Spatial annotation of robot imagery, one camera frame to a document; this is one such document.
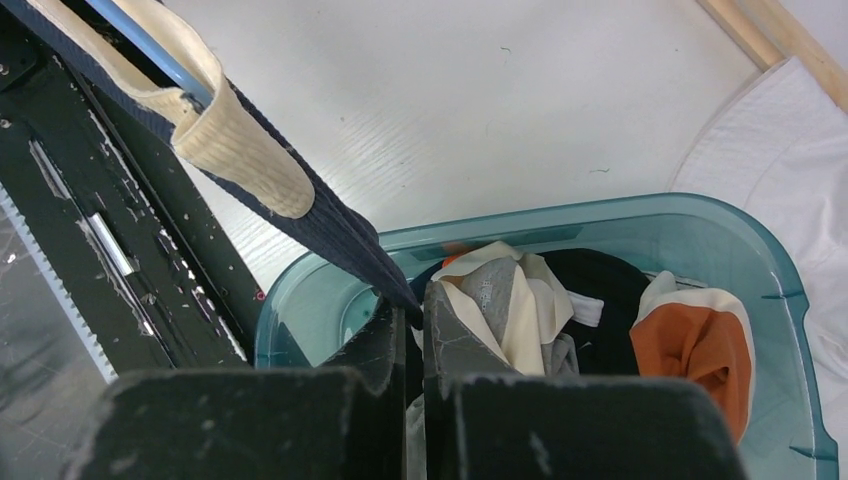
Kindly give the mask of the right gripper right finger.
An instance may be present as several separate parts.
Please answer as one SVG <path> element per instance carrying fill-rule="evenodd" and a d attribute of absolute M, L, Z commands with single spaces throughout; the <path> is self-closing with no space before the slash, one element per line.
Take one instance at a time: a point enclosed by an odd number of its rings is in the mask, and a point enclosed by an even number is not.
<path fill-rule="evenodd" d="M 514 371 L 459 320 L 448 296 L 451 286 L 429 283 L 423 302 L 423 388 L 430 479 L 450 478 L 456 461 L 450 402 L 454 381 L 472 374 Z"/>

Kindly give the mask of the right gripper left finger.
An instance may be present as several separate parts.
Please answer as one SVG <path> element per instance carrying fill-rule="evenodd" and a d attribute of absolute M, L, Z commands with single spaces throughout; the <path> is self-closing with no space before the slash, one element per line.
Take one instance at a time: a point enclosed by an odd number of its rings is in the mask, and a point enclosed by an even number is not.
<path fill-rule="evenodd" d="M 404 311 L 385 299 L 363 328 L 325 364 L 341 367 L 343 479 L 403 479 L 406 423 Z"/>

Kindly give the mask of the grey underwear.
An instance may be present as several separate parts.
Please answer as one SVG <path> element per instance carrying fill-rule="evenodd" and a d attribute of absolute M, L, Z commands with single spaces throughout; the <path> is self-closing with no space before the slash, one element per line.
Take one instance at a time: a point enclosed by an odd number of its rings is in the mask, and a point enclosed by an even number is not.
<path fill-rule="evenodd" d="M 539 255 L 496 241 L 444 259 L 411 281 L 430 284 L 497 358 L 529 375 L 576 375 L 577 337 L 599 326 L 604 302 L 567 290 Z"/>

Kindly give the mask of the brown orange underwear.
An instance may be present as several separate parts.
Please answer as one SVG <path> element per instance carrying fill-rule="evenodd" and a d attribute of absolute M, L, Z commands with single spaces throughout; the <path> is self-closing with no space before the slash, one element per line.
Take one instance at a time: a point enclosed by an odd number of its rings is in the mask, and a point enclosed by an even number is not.
<path fill-rule="evenodd" d="M 719 288 L 683 288 L 662 271 L 643 291 L 629 336 L 642 376 L 701 386 L 734 440 L 743 438 L 752 418 L 756 352 L 741 300 Z"/>

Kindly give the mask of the navy cream-band underwear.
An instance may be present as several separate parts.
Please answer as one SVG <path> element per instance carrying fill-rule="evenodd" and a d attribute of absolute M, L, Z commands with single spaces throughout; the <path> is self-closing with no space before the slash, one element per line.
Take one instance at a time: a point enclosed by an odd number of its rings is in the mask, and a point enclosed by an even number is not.
<path fill-rule="evenodd" d="M 3 7 L 91 80 L 177 157 L 212 175 L 232 197 L 304 247 L 423 315 L 371 223 L 346 206 L 279 131 L 235 87 L 198 32 L 158 1 L 119 7 L 210 89 L 197 112 L 179 87 L 158 86 L 61 1 Z"/>

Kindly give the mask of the light blue hanger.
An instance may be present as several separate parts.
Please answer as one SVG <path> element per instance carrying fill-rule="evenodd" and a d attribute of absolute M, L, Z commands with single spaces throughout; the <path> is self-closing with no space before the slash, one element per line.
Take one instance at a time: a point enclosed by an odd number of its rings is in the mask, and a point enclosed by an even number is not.
<path fill-rule="evenodd" d="M 114 1 L 86 0 L 86 3 L 181 87 L 196 110 L 203 111 L 211 104 L 210 90 Z"/>

